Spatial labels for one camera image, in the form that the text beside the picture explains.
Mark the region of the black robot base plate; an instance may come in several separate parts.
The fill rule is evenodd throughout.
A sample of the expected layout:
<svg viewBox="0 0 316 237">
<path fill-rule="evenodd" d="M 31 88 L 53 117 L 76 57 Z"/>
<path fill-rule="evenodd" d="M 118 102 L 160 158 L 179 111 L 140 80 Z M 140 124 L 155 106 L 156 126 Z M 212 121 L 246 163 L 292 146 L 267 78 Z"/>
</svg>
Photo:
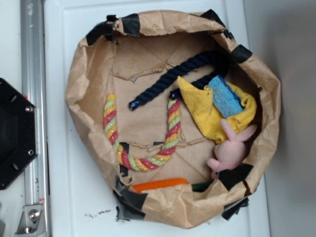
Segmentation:
<svg viewBox="0 0 316 237">
<path fill-rule="evenodd" d="M 0 79 L 0 189 L 7 189 L 37 155 L 36 107 Z"/>
</svg>

